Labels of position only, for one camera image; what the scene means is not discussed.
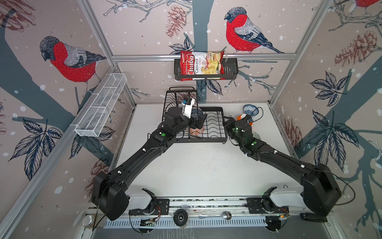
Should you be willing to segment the blue triangle patterned bowl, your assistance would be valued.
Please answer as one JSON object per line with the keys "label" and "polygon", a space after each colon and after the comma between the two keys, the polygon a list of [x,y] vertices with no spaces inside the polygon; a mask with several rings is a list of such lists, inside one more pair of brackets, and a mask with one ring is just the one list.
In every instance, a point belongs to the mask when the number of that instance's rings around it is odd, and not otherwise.
{"label": "blue triangle patterned bowl", "polygon": [[203,115],[203,111],[200,108],[193,108],[191,112],[191,116],[199,116]]}

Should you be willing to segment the red orange patterned bowl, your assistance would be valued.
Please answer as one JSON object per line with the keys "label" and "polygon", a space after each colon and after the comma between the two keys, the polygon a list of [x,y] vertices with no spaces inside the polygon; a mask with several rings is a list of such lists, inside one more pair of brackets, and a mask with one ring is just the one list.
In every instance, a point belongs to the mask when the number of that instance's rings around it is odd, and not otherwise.
{"label": "red orange patterned bowl", "polygon": [[201,129],[199,129],[199,128],[196,128],[196,129],[190,128],[190,134],[191,135],[195,135],[195,136],[202,135],[204,133],[204,131],[205,131],[204,127],[202,127]]}

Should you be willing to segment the green patterned bowl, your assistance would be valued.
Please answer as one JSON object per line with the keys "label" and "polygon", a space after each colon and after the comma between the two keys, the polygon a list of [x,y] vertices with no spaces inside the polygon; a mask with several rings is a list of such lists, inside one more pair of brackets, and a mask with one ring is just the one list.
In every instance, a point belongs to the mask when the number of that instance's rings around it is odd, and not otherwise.
{"label": "green patterned bowl", "polygon": [[258,133],[256,133],[256,132],[252,132],[252,134],[253,134],[253,137],[254,138],[256,138],[256,139],[258,139],[258,140],[261,140],[261,137],[260,137],[260,135],[258,134]]}

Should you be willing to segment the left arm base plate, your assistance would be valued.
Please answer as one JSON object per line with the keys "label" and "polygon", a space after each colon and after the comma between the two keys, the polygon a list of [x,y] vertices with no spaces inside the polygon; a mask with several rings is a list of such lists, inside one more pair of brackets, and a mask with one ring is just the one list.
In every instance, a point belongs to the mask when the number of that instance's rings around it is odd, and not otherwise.
{"label": "left arm base plate", "polygon": [[170,200],[156,199],[149,203],[145,209],[134,209],[129,211],[130,216],[163,216],[169,214]]}

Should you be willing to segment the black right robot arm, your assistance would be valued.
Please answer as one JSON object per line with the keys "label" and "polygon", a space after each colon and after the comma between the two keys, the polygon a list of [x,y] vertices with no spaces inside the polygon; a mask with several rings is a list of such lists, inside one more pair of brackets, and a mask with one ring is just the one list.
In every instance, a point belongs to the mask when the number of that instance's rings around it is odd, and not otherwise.
{"label": "black right robot arm", "polygon": [[248,116],[240,120],[228,117],[223,127],[229,138],[237,142],[246,156],[276,168],[300,184],[286,190],[269,188],[262,196],[263,209],[271,213],[276,208],[300,207],[327,216],[342,196],[330,169],[322,163],[303,163],[254,138],[248,119]]}

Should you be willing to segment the black wire dish rack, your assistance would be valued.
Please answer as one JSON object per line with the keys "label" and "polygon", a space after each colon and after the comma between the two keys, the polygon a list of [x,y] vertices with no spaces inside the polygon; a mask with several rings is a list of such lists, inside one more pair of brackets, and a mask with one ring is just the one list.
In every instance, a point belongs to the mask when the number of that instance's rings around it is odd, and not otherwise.
{"label": "black wire dish rack", "polygon": [[183,108],[185,98],[192,98],[195,103],[191,109],[191,119],[194,128],[187,127],[177,135],[177,142],[216,142],[225,144],[227,135],[223,127],[225,122],[221,107],[202,107],[198,104],[198,93],[194,87],[170,87],[165,94],[162,120],[170,108]]}

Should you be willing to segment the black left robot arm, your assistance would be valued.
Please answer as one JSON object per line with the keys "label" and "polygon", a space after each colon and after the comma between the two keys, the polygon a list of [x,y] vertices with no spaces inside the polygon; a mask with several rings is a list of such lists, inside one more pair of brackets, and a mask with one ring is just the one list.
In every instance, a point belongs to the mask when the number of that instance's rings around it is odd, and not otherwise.
{"label": "black left robot arm", "polygon": [[130,197],[125,194],[133,180],[155,158],[177,141],[177,135],[186,128],[202,128],[207,114],[187,117],[183,110],[172,107],[165,112],[164,120],[150,134],[144,145],[123,164],[109,173],[100,172],[94,177],[91,200],[106,217],[114,221],[126,211]]}

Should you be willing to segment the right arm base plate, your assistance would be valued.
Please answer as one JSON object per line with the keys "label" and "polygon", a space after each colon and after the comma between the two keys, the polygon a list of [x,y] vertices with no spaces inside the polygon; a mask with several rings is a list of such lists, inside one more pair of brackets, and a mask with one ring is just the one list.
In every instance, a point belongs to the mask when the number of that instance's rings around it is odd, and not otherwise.
{"label": "right arm base plate", "polygon": [[246,207],[250,214],[288,214],[288,207],[278,207],[270,199],[252,197],[246,199]]}

